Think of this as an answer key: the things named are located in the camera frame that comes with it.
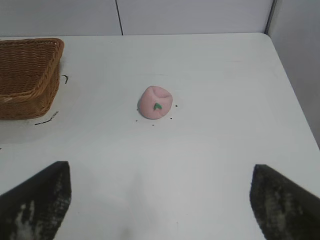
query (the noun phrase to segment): white wall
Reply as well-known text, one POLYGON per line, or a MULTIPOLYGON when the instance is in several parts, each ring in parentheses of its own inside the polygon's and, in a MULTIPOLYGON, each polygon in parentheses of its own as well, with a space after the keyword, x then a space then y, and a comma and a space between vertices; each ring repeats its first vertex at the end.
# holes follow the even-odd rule
POLYGON ((320 145, 320 1, 280 0, 269 35, 320 145))
MULTIPOLYGON (((263 32, 272 0, 118 0, 125 35, 263 32)), ((0 0, 0 37, 120 35, 116 0, 0 0)))
POLYGON ((272 0, 117 0, 125 35, 263 32, 272 0))
POLYGON ((121 35, 115 0, 0 0, 0 36, 121 35))

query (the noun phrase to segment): wicker basket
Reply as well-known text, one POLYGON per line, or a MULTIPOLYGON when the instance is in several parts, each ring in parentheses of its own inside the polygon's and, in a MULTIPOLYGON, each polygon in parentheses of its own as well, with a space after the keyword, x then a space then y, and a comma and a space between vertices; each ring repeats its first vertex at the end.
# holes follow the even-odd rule
POLYGON ((57 38, 0 41, 0 119, 47 113, 58 91, 63 50, 57 38))

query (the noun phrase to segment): green leaf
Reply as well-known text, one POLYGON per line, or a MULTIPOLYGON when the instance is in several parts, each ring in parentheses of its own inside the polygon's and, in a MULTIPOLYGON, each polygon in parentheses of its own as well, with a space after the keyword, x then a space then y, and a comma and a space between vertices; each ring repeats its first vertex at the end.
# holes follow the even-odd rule
POLYGON ((156 103, 153 107, 153 110, 162 109, 162 106, 159 103, 156 103))

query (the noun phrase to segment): white table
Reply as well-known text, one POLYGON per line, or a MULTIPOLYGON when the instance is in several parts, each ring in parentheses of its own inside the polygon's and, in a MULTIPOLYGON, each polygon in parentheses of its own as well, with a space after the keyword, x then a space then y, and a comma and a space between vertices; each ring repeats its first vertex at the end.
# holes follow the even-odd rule
POLYGON ((57 240, 263 240, 255 164, 320 196, 319 149, 268 36, 61 39, 69 80, 50 112, 0 121, 0 193, 69 161, 57 240), (150 85, 173 95, 159 120, 136 110, 150 85))

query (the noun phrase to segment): pink clay object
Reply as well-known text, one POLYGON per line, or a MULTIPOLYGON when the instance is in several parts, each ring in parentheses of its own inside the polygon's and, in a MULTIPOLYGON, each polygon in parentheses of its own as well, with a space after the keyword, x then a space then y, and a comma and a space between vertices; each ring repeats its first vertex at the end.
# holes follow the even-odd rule
POLYGON ((149 86, 139 101, 139 111, 147 119, 160 119, 171 109, 172 95, 159 86, 149 86))

